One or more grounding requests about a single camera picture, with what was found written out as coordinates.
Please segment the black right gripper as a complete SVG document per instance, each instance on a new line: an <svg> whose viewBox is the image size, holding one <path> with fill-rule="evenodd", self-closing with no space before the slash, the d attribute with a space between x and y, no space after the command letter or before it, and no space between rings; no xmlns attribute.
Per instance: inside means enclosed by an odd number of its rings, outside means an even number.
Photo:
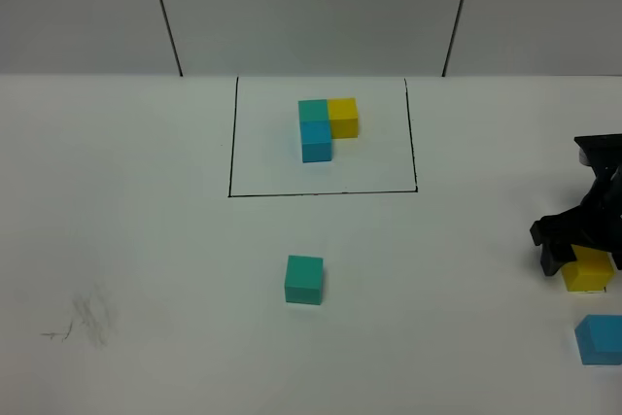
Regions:
<svg viewBox="0 0 622 415"><path fill-rule="evenodd" d="M542 245L540 265L545 276L554 276L565 264L576 261L571 244L621 252L621 136L577 136L574 142L595 180L577 206L532 225L534 243Z"/></svg>

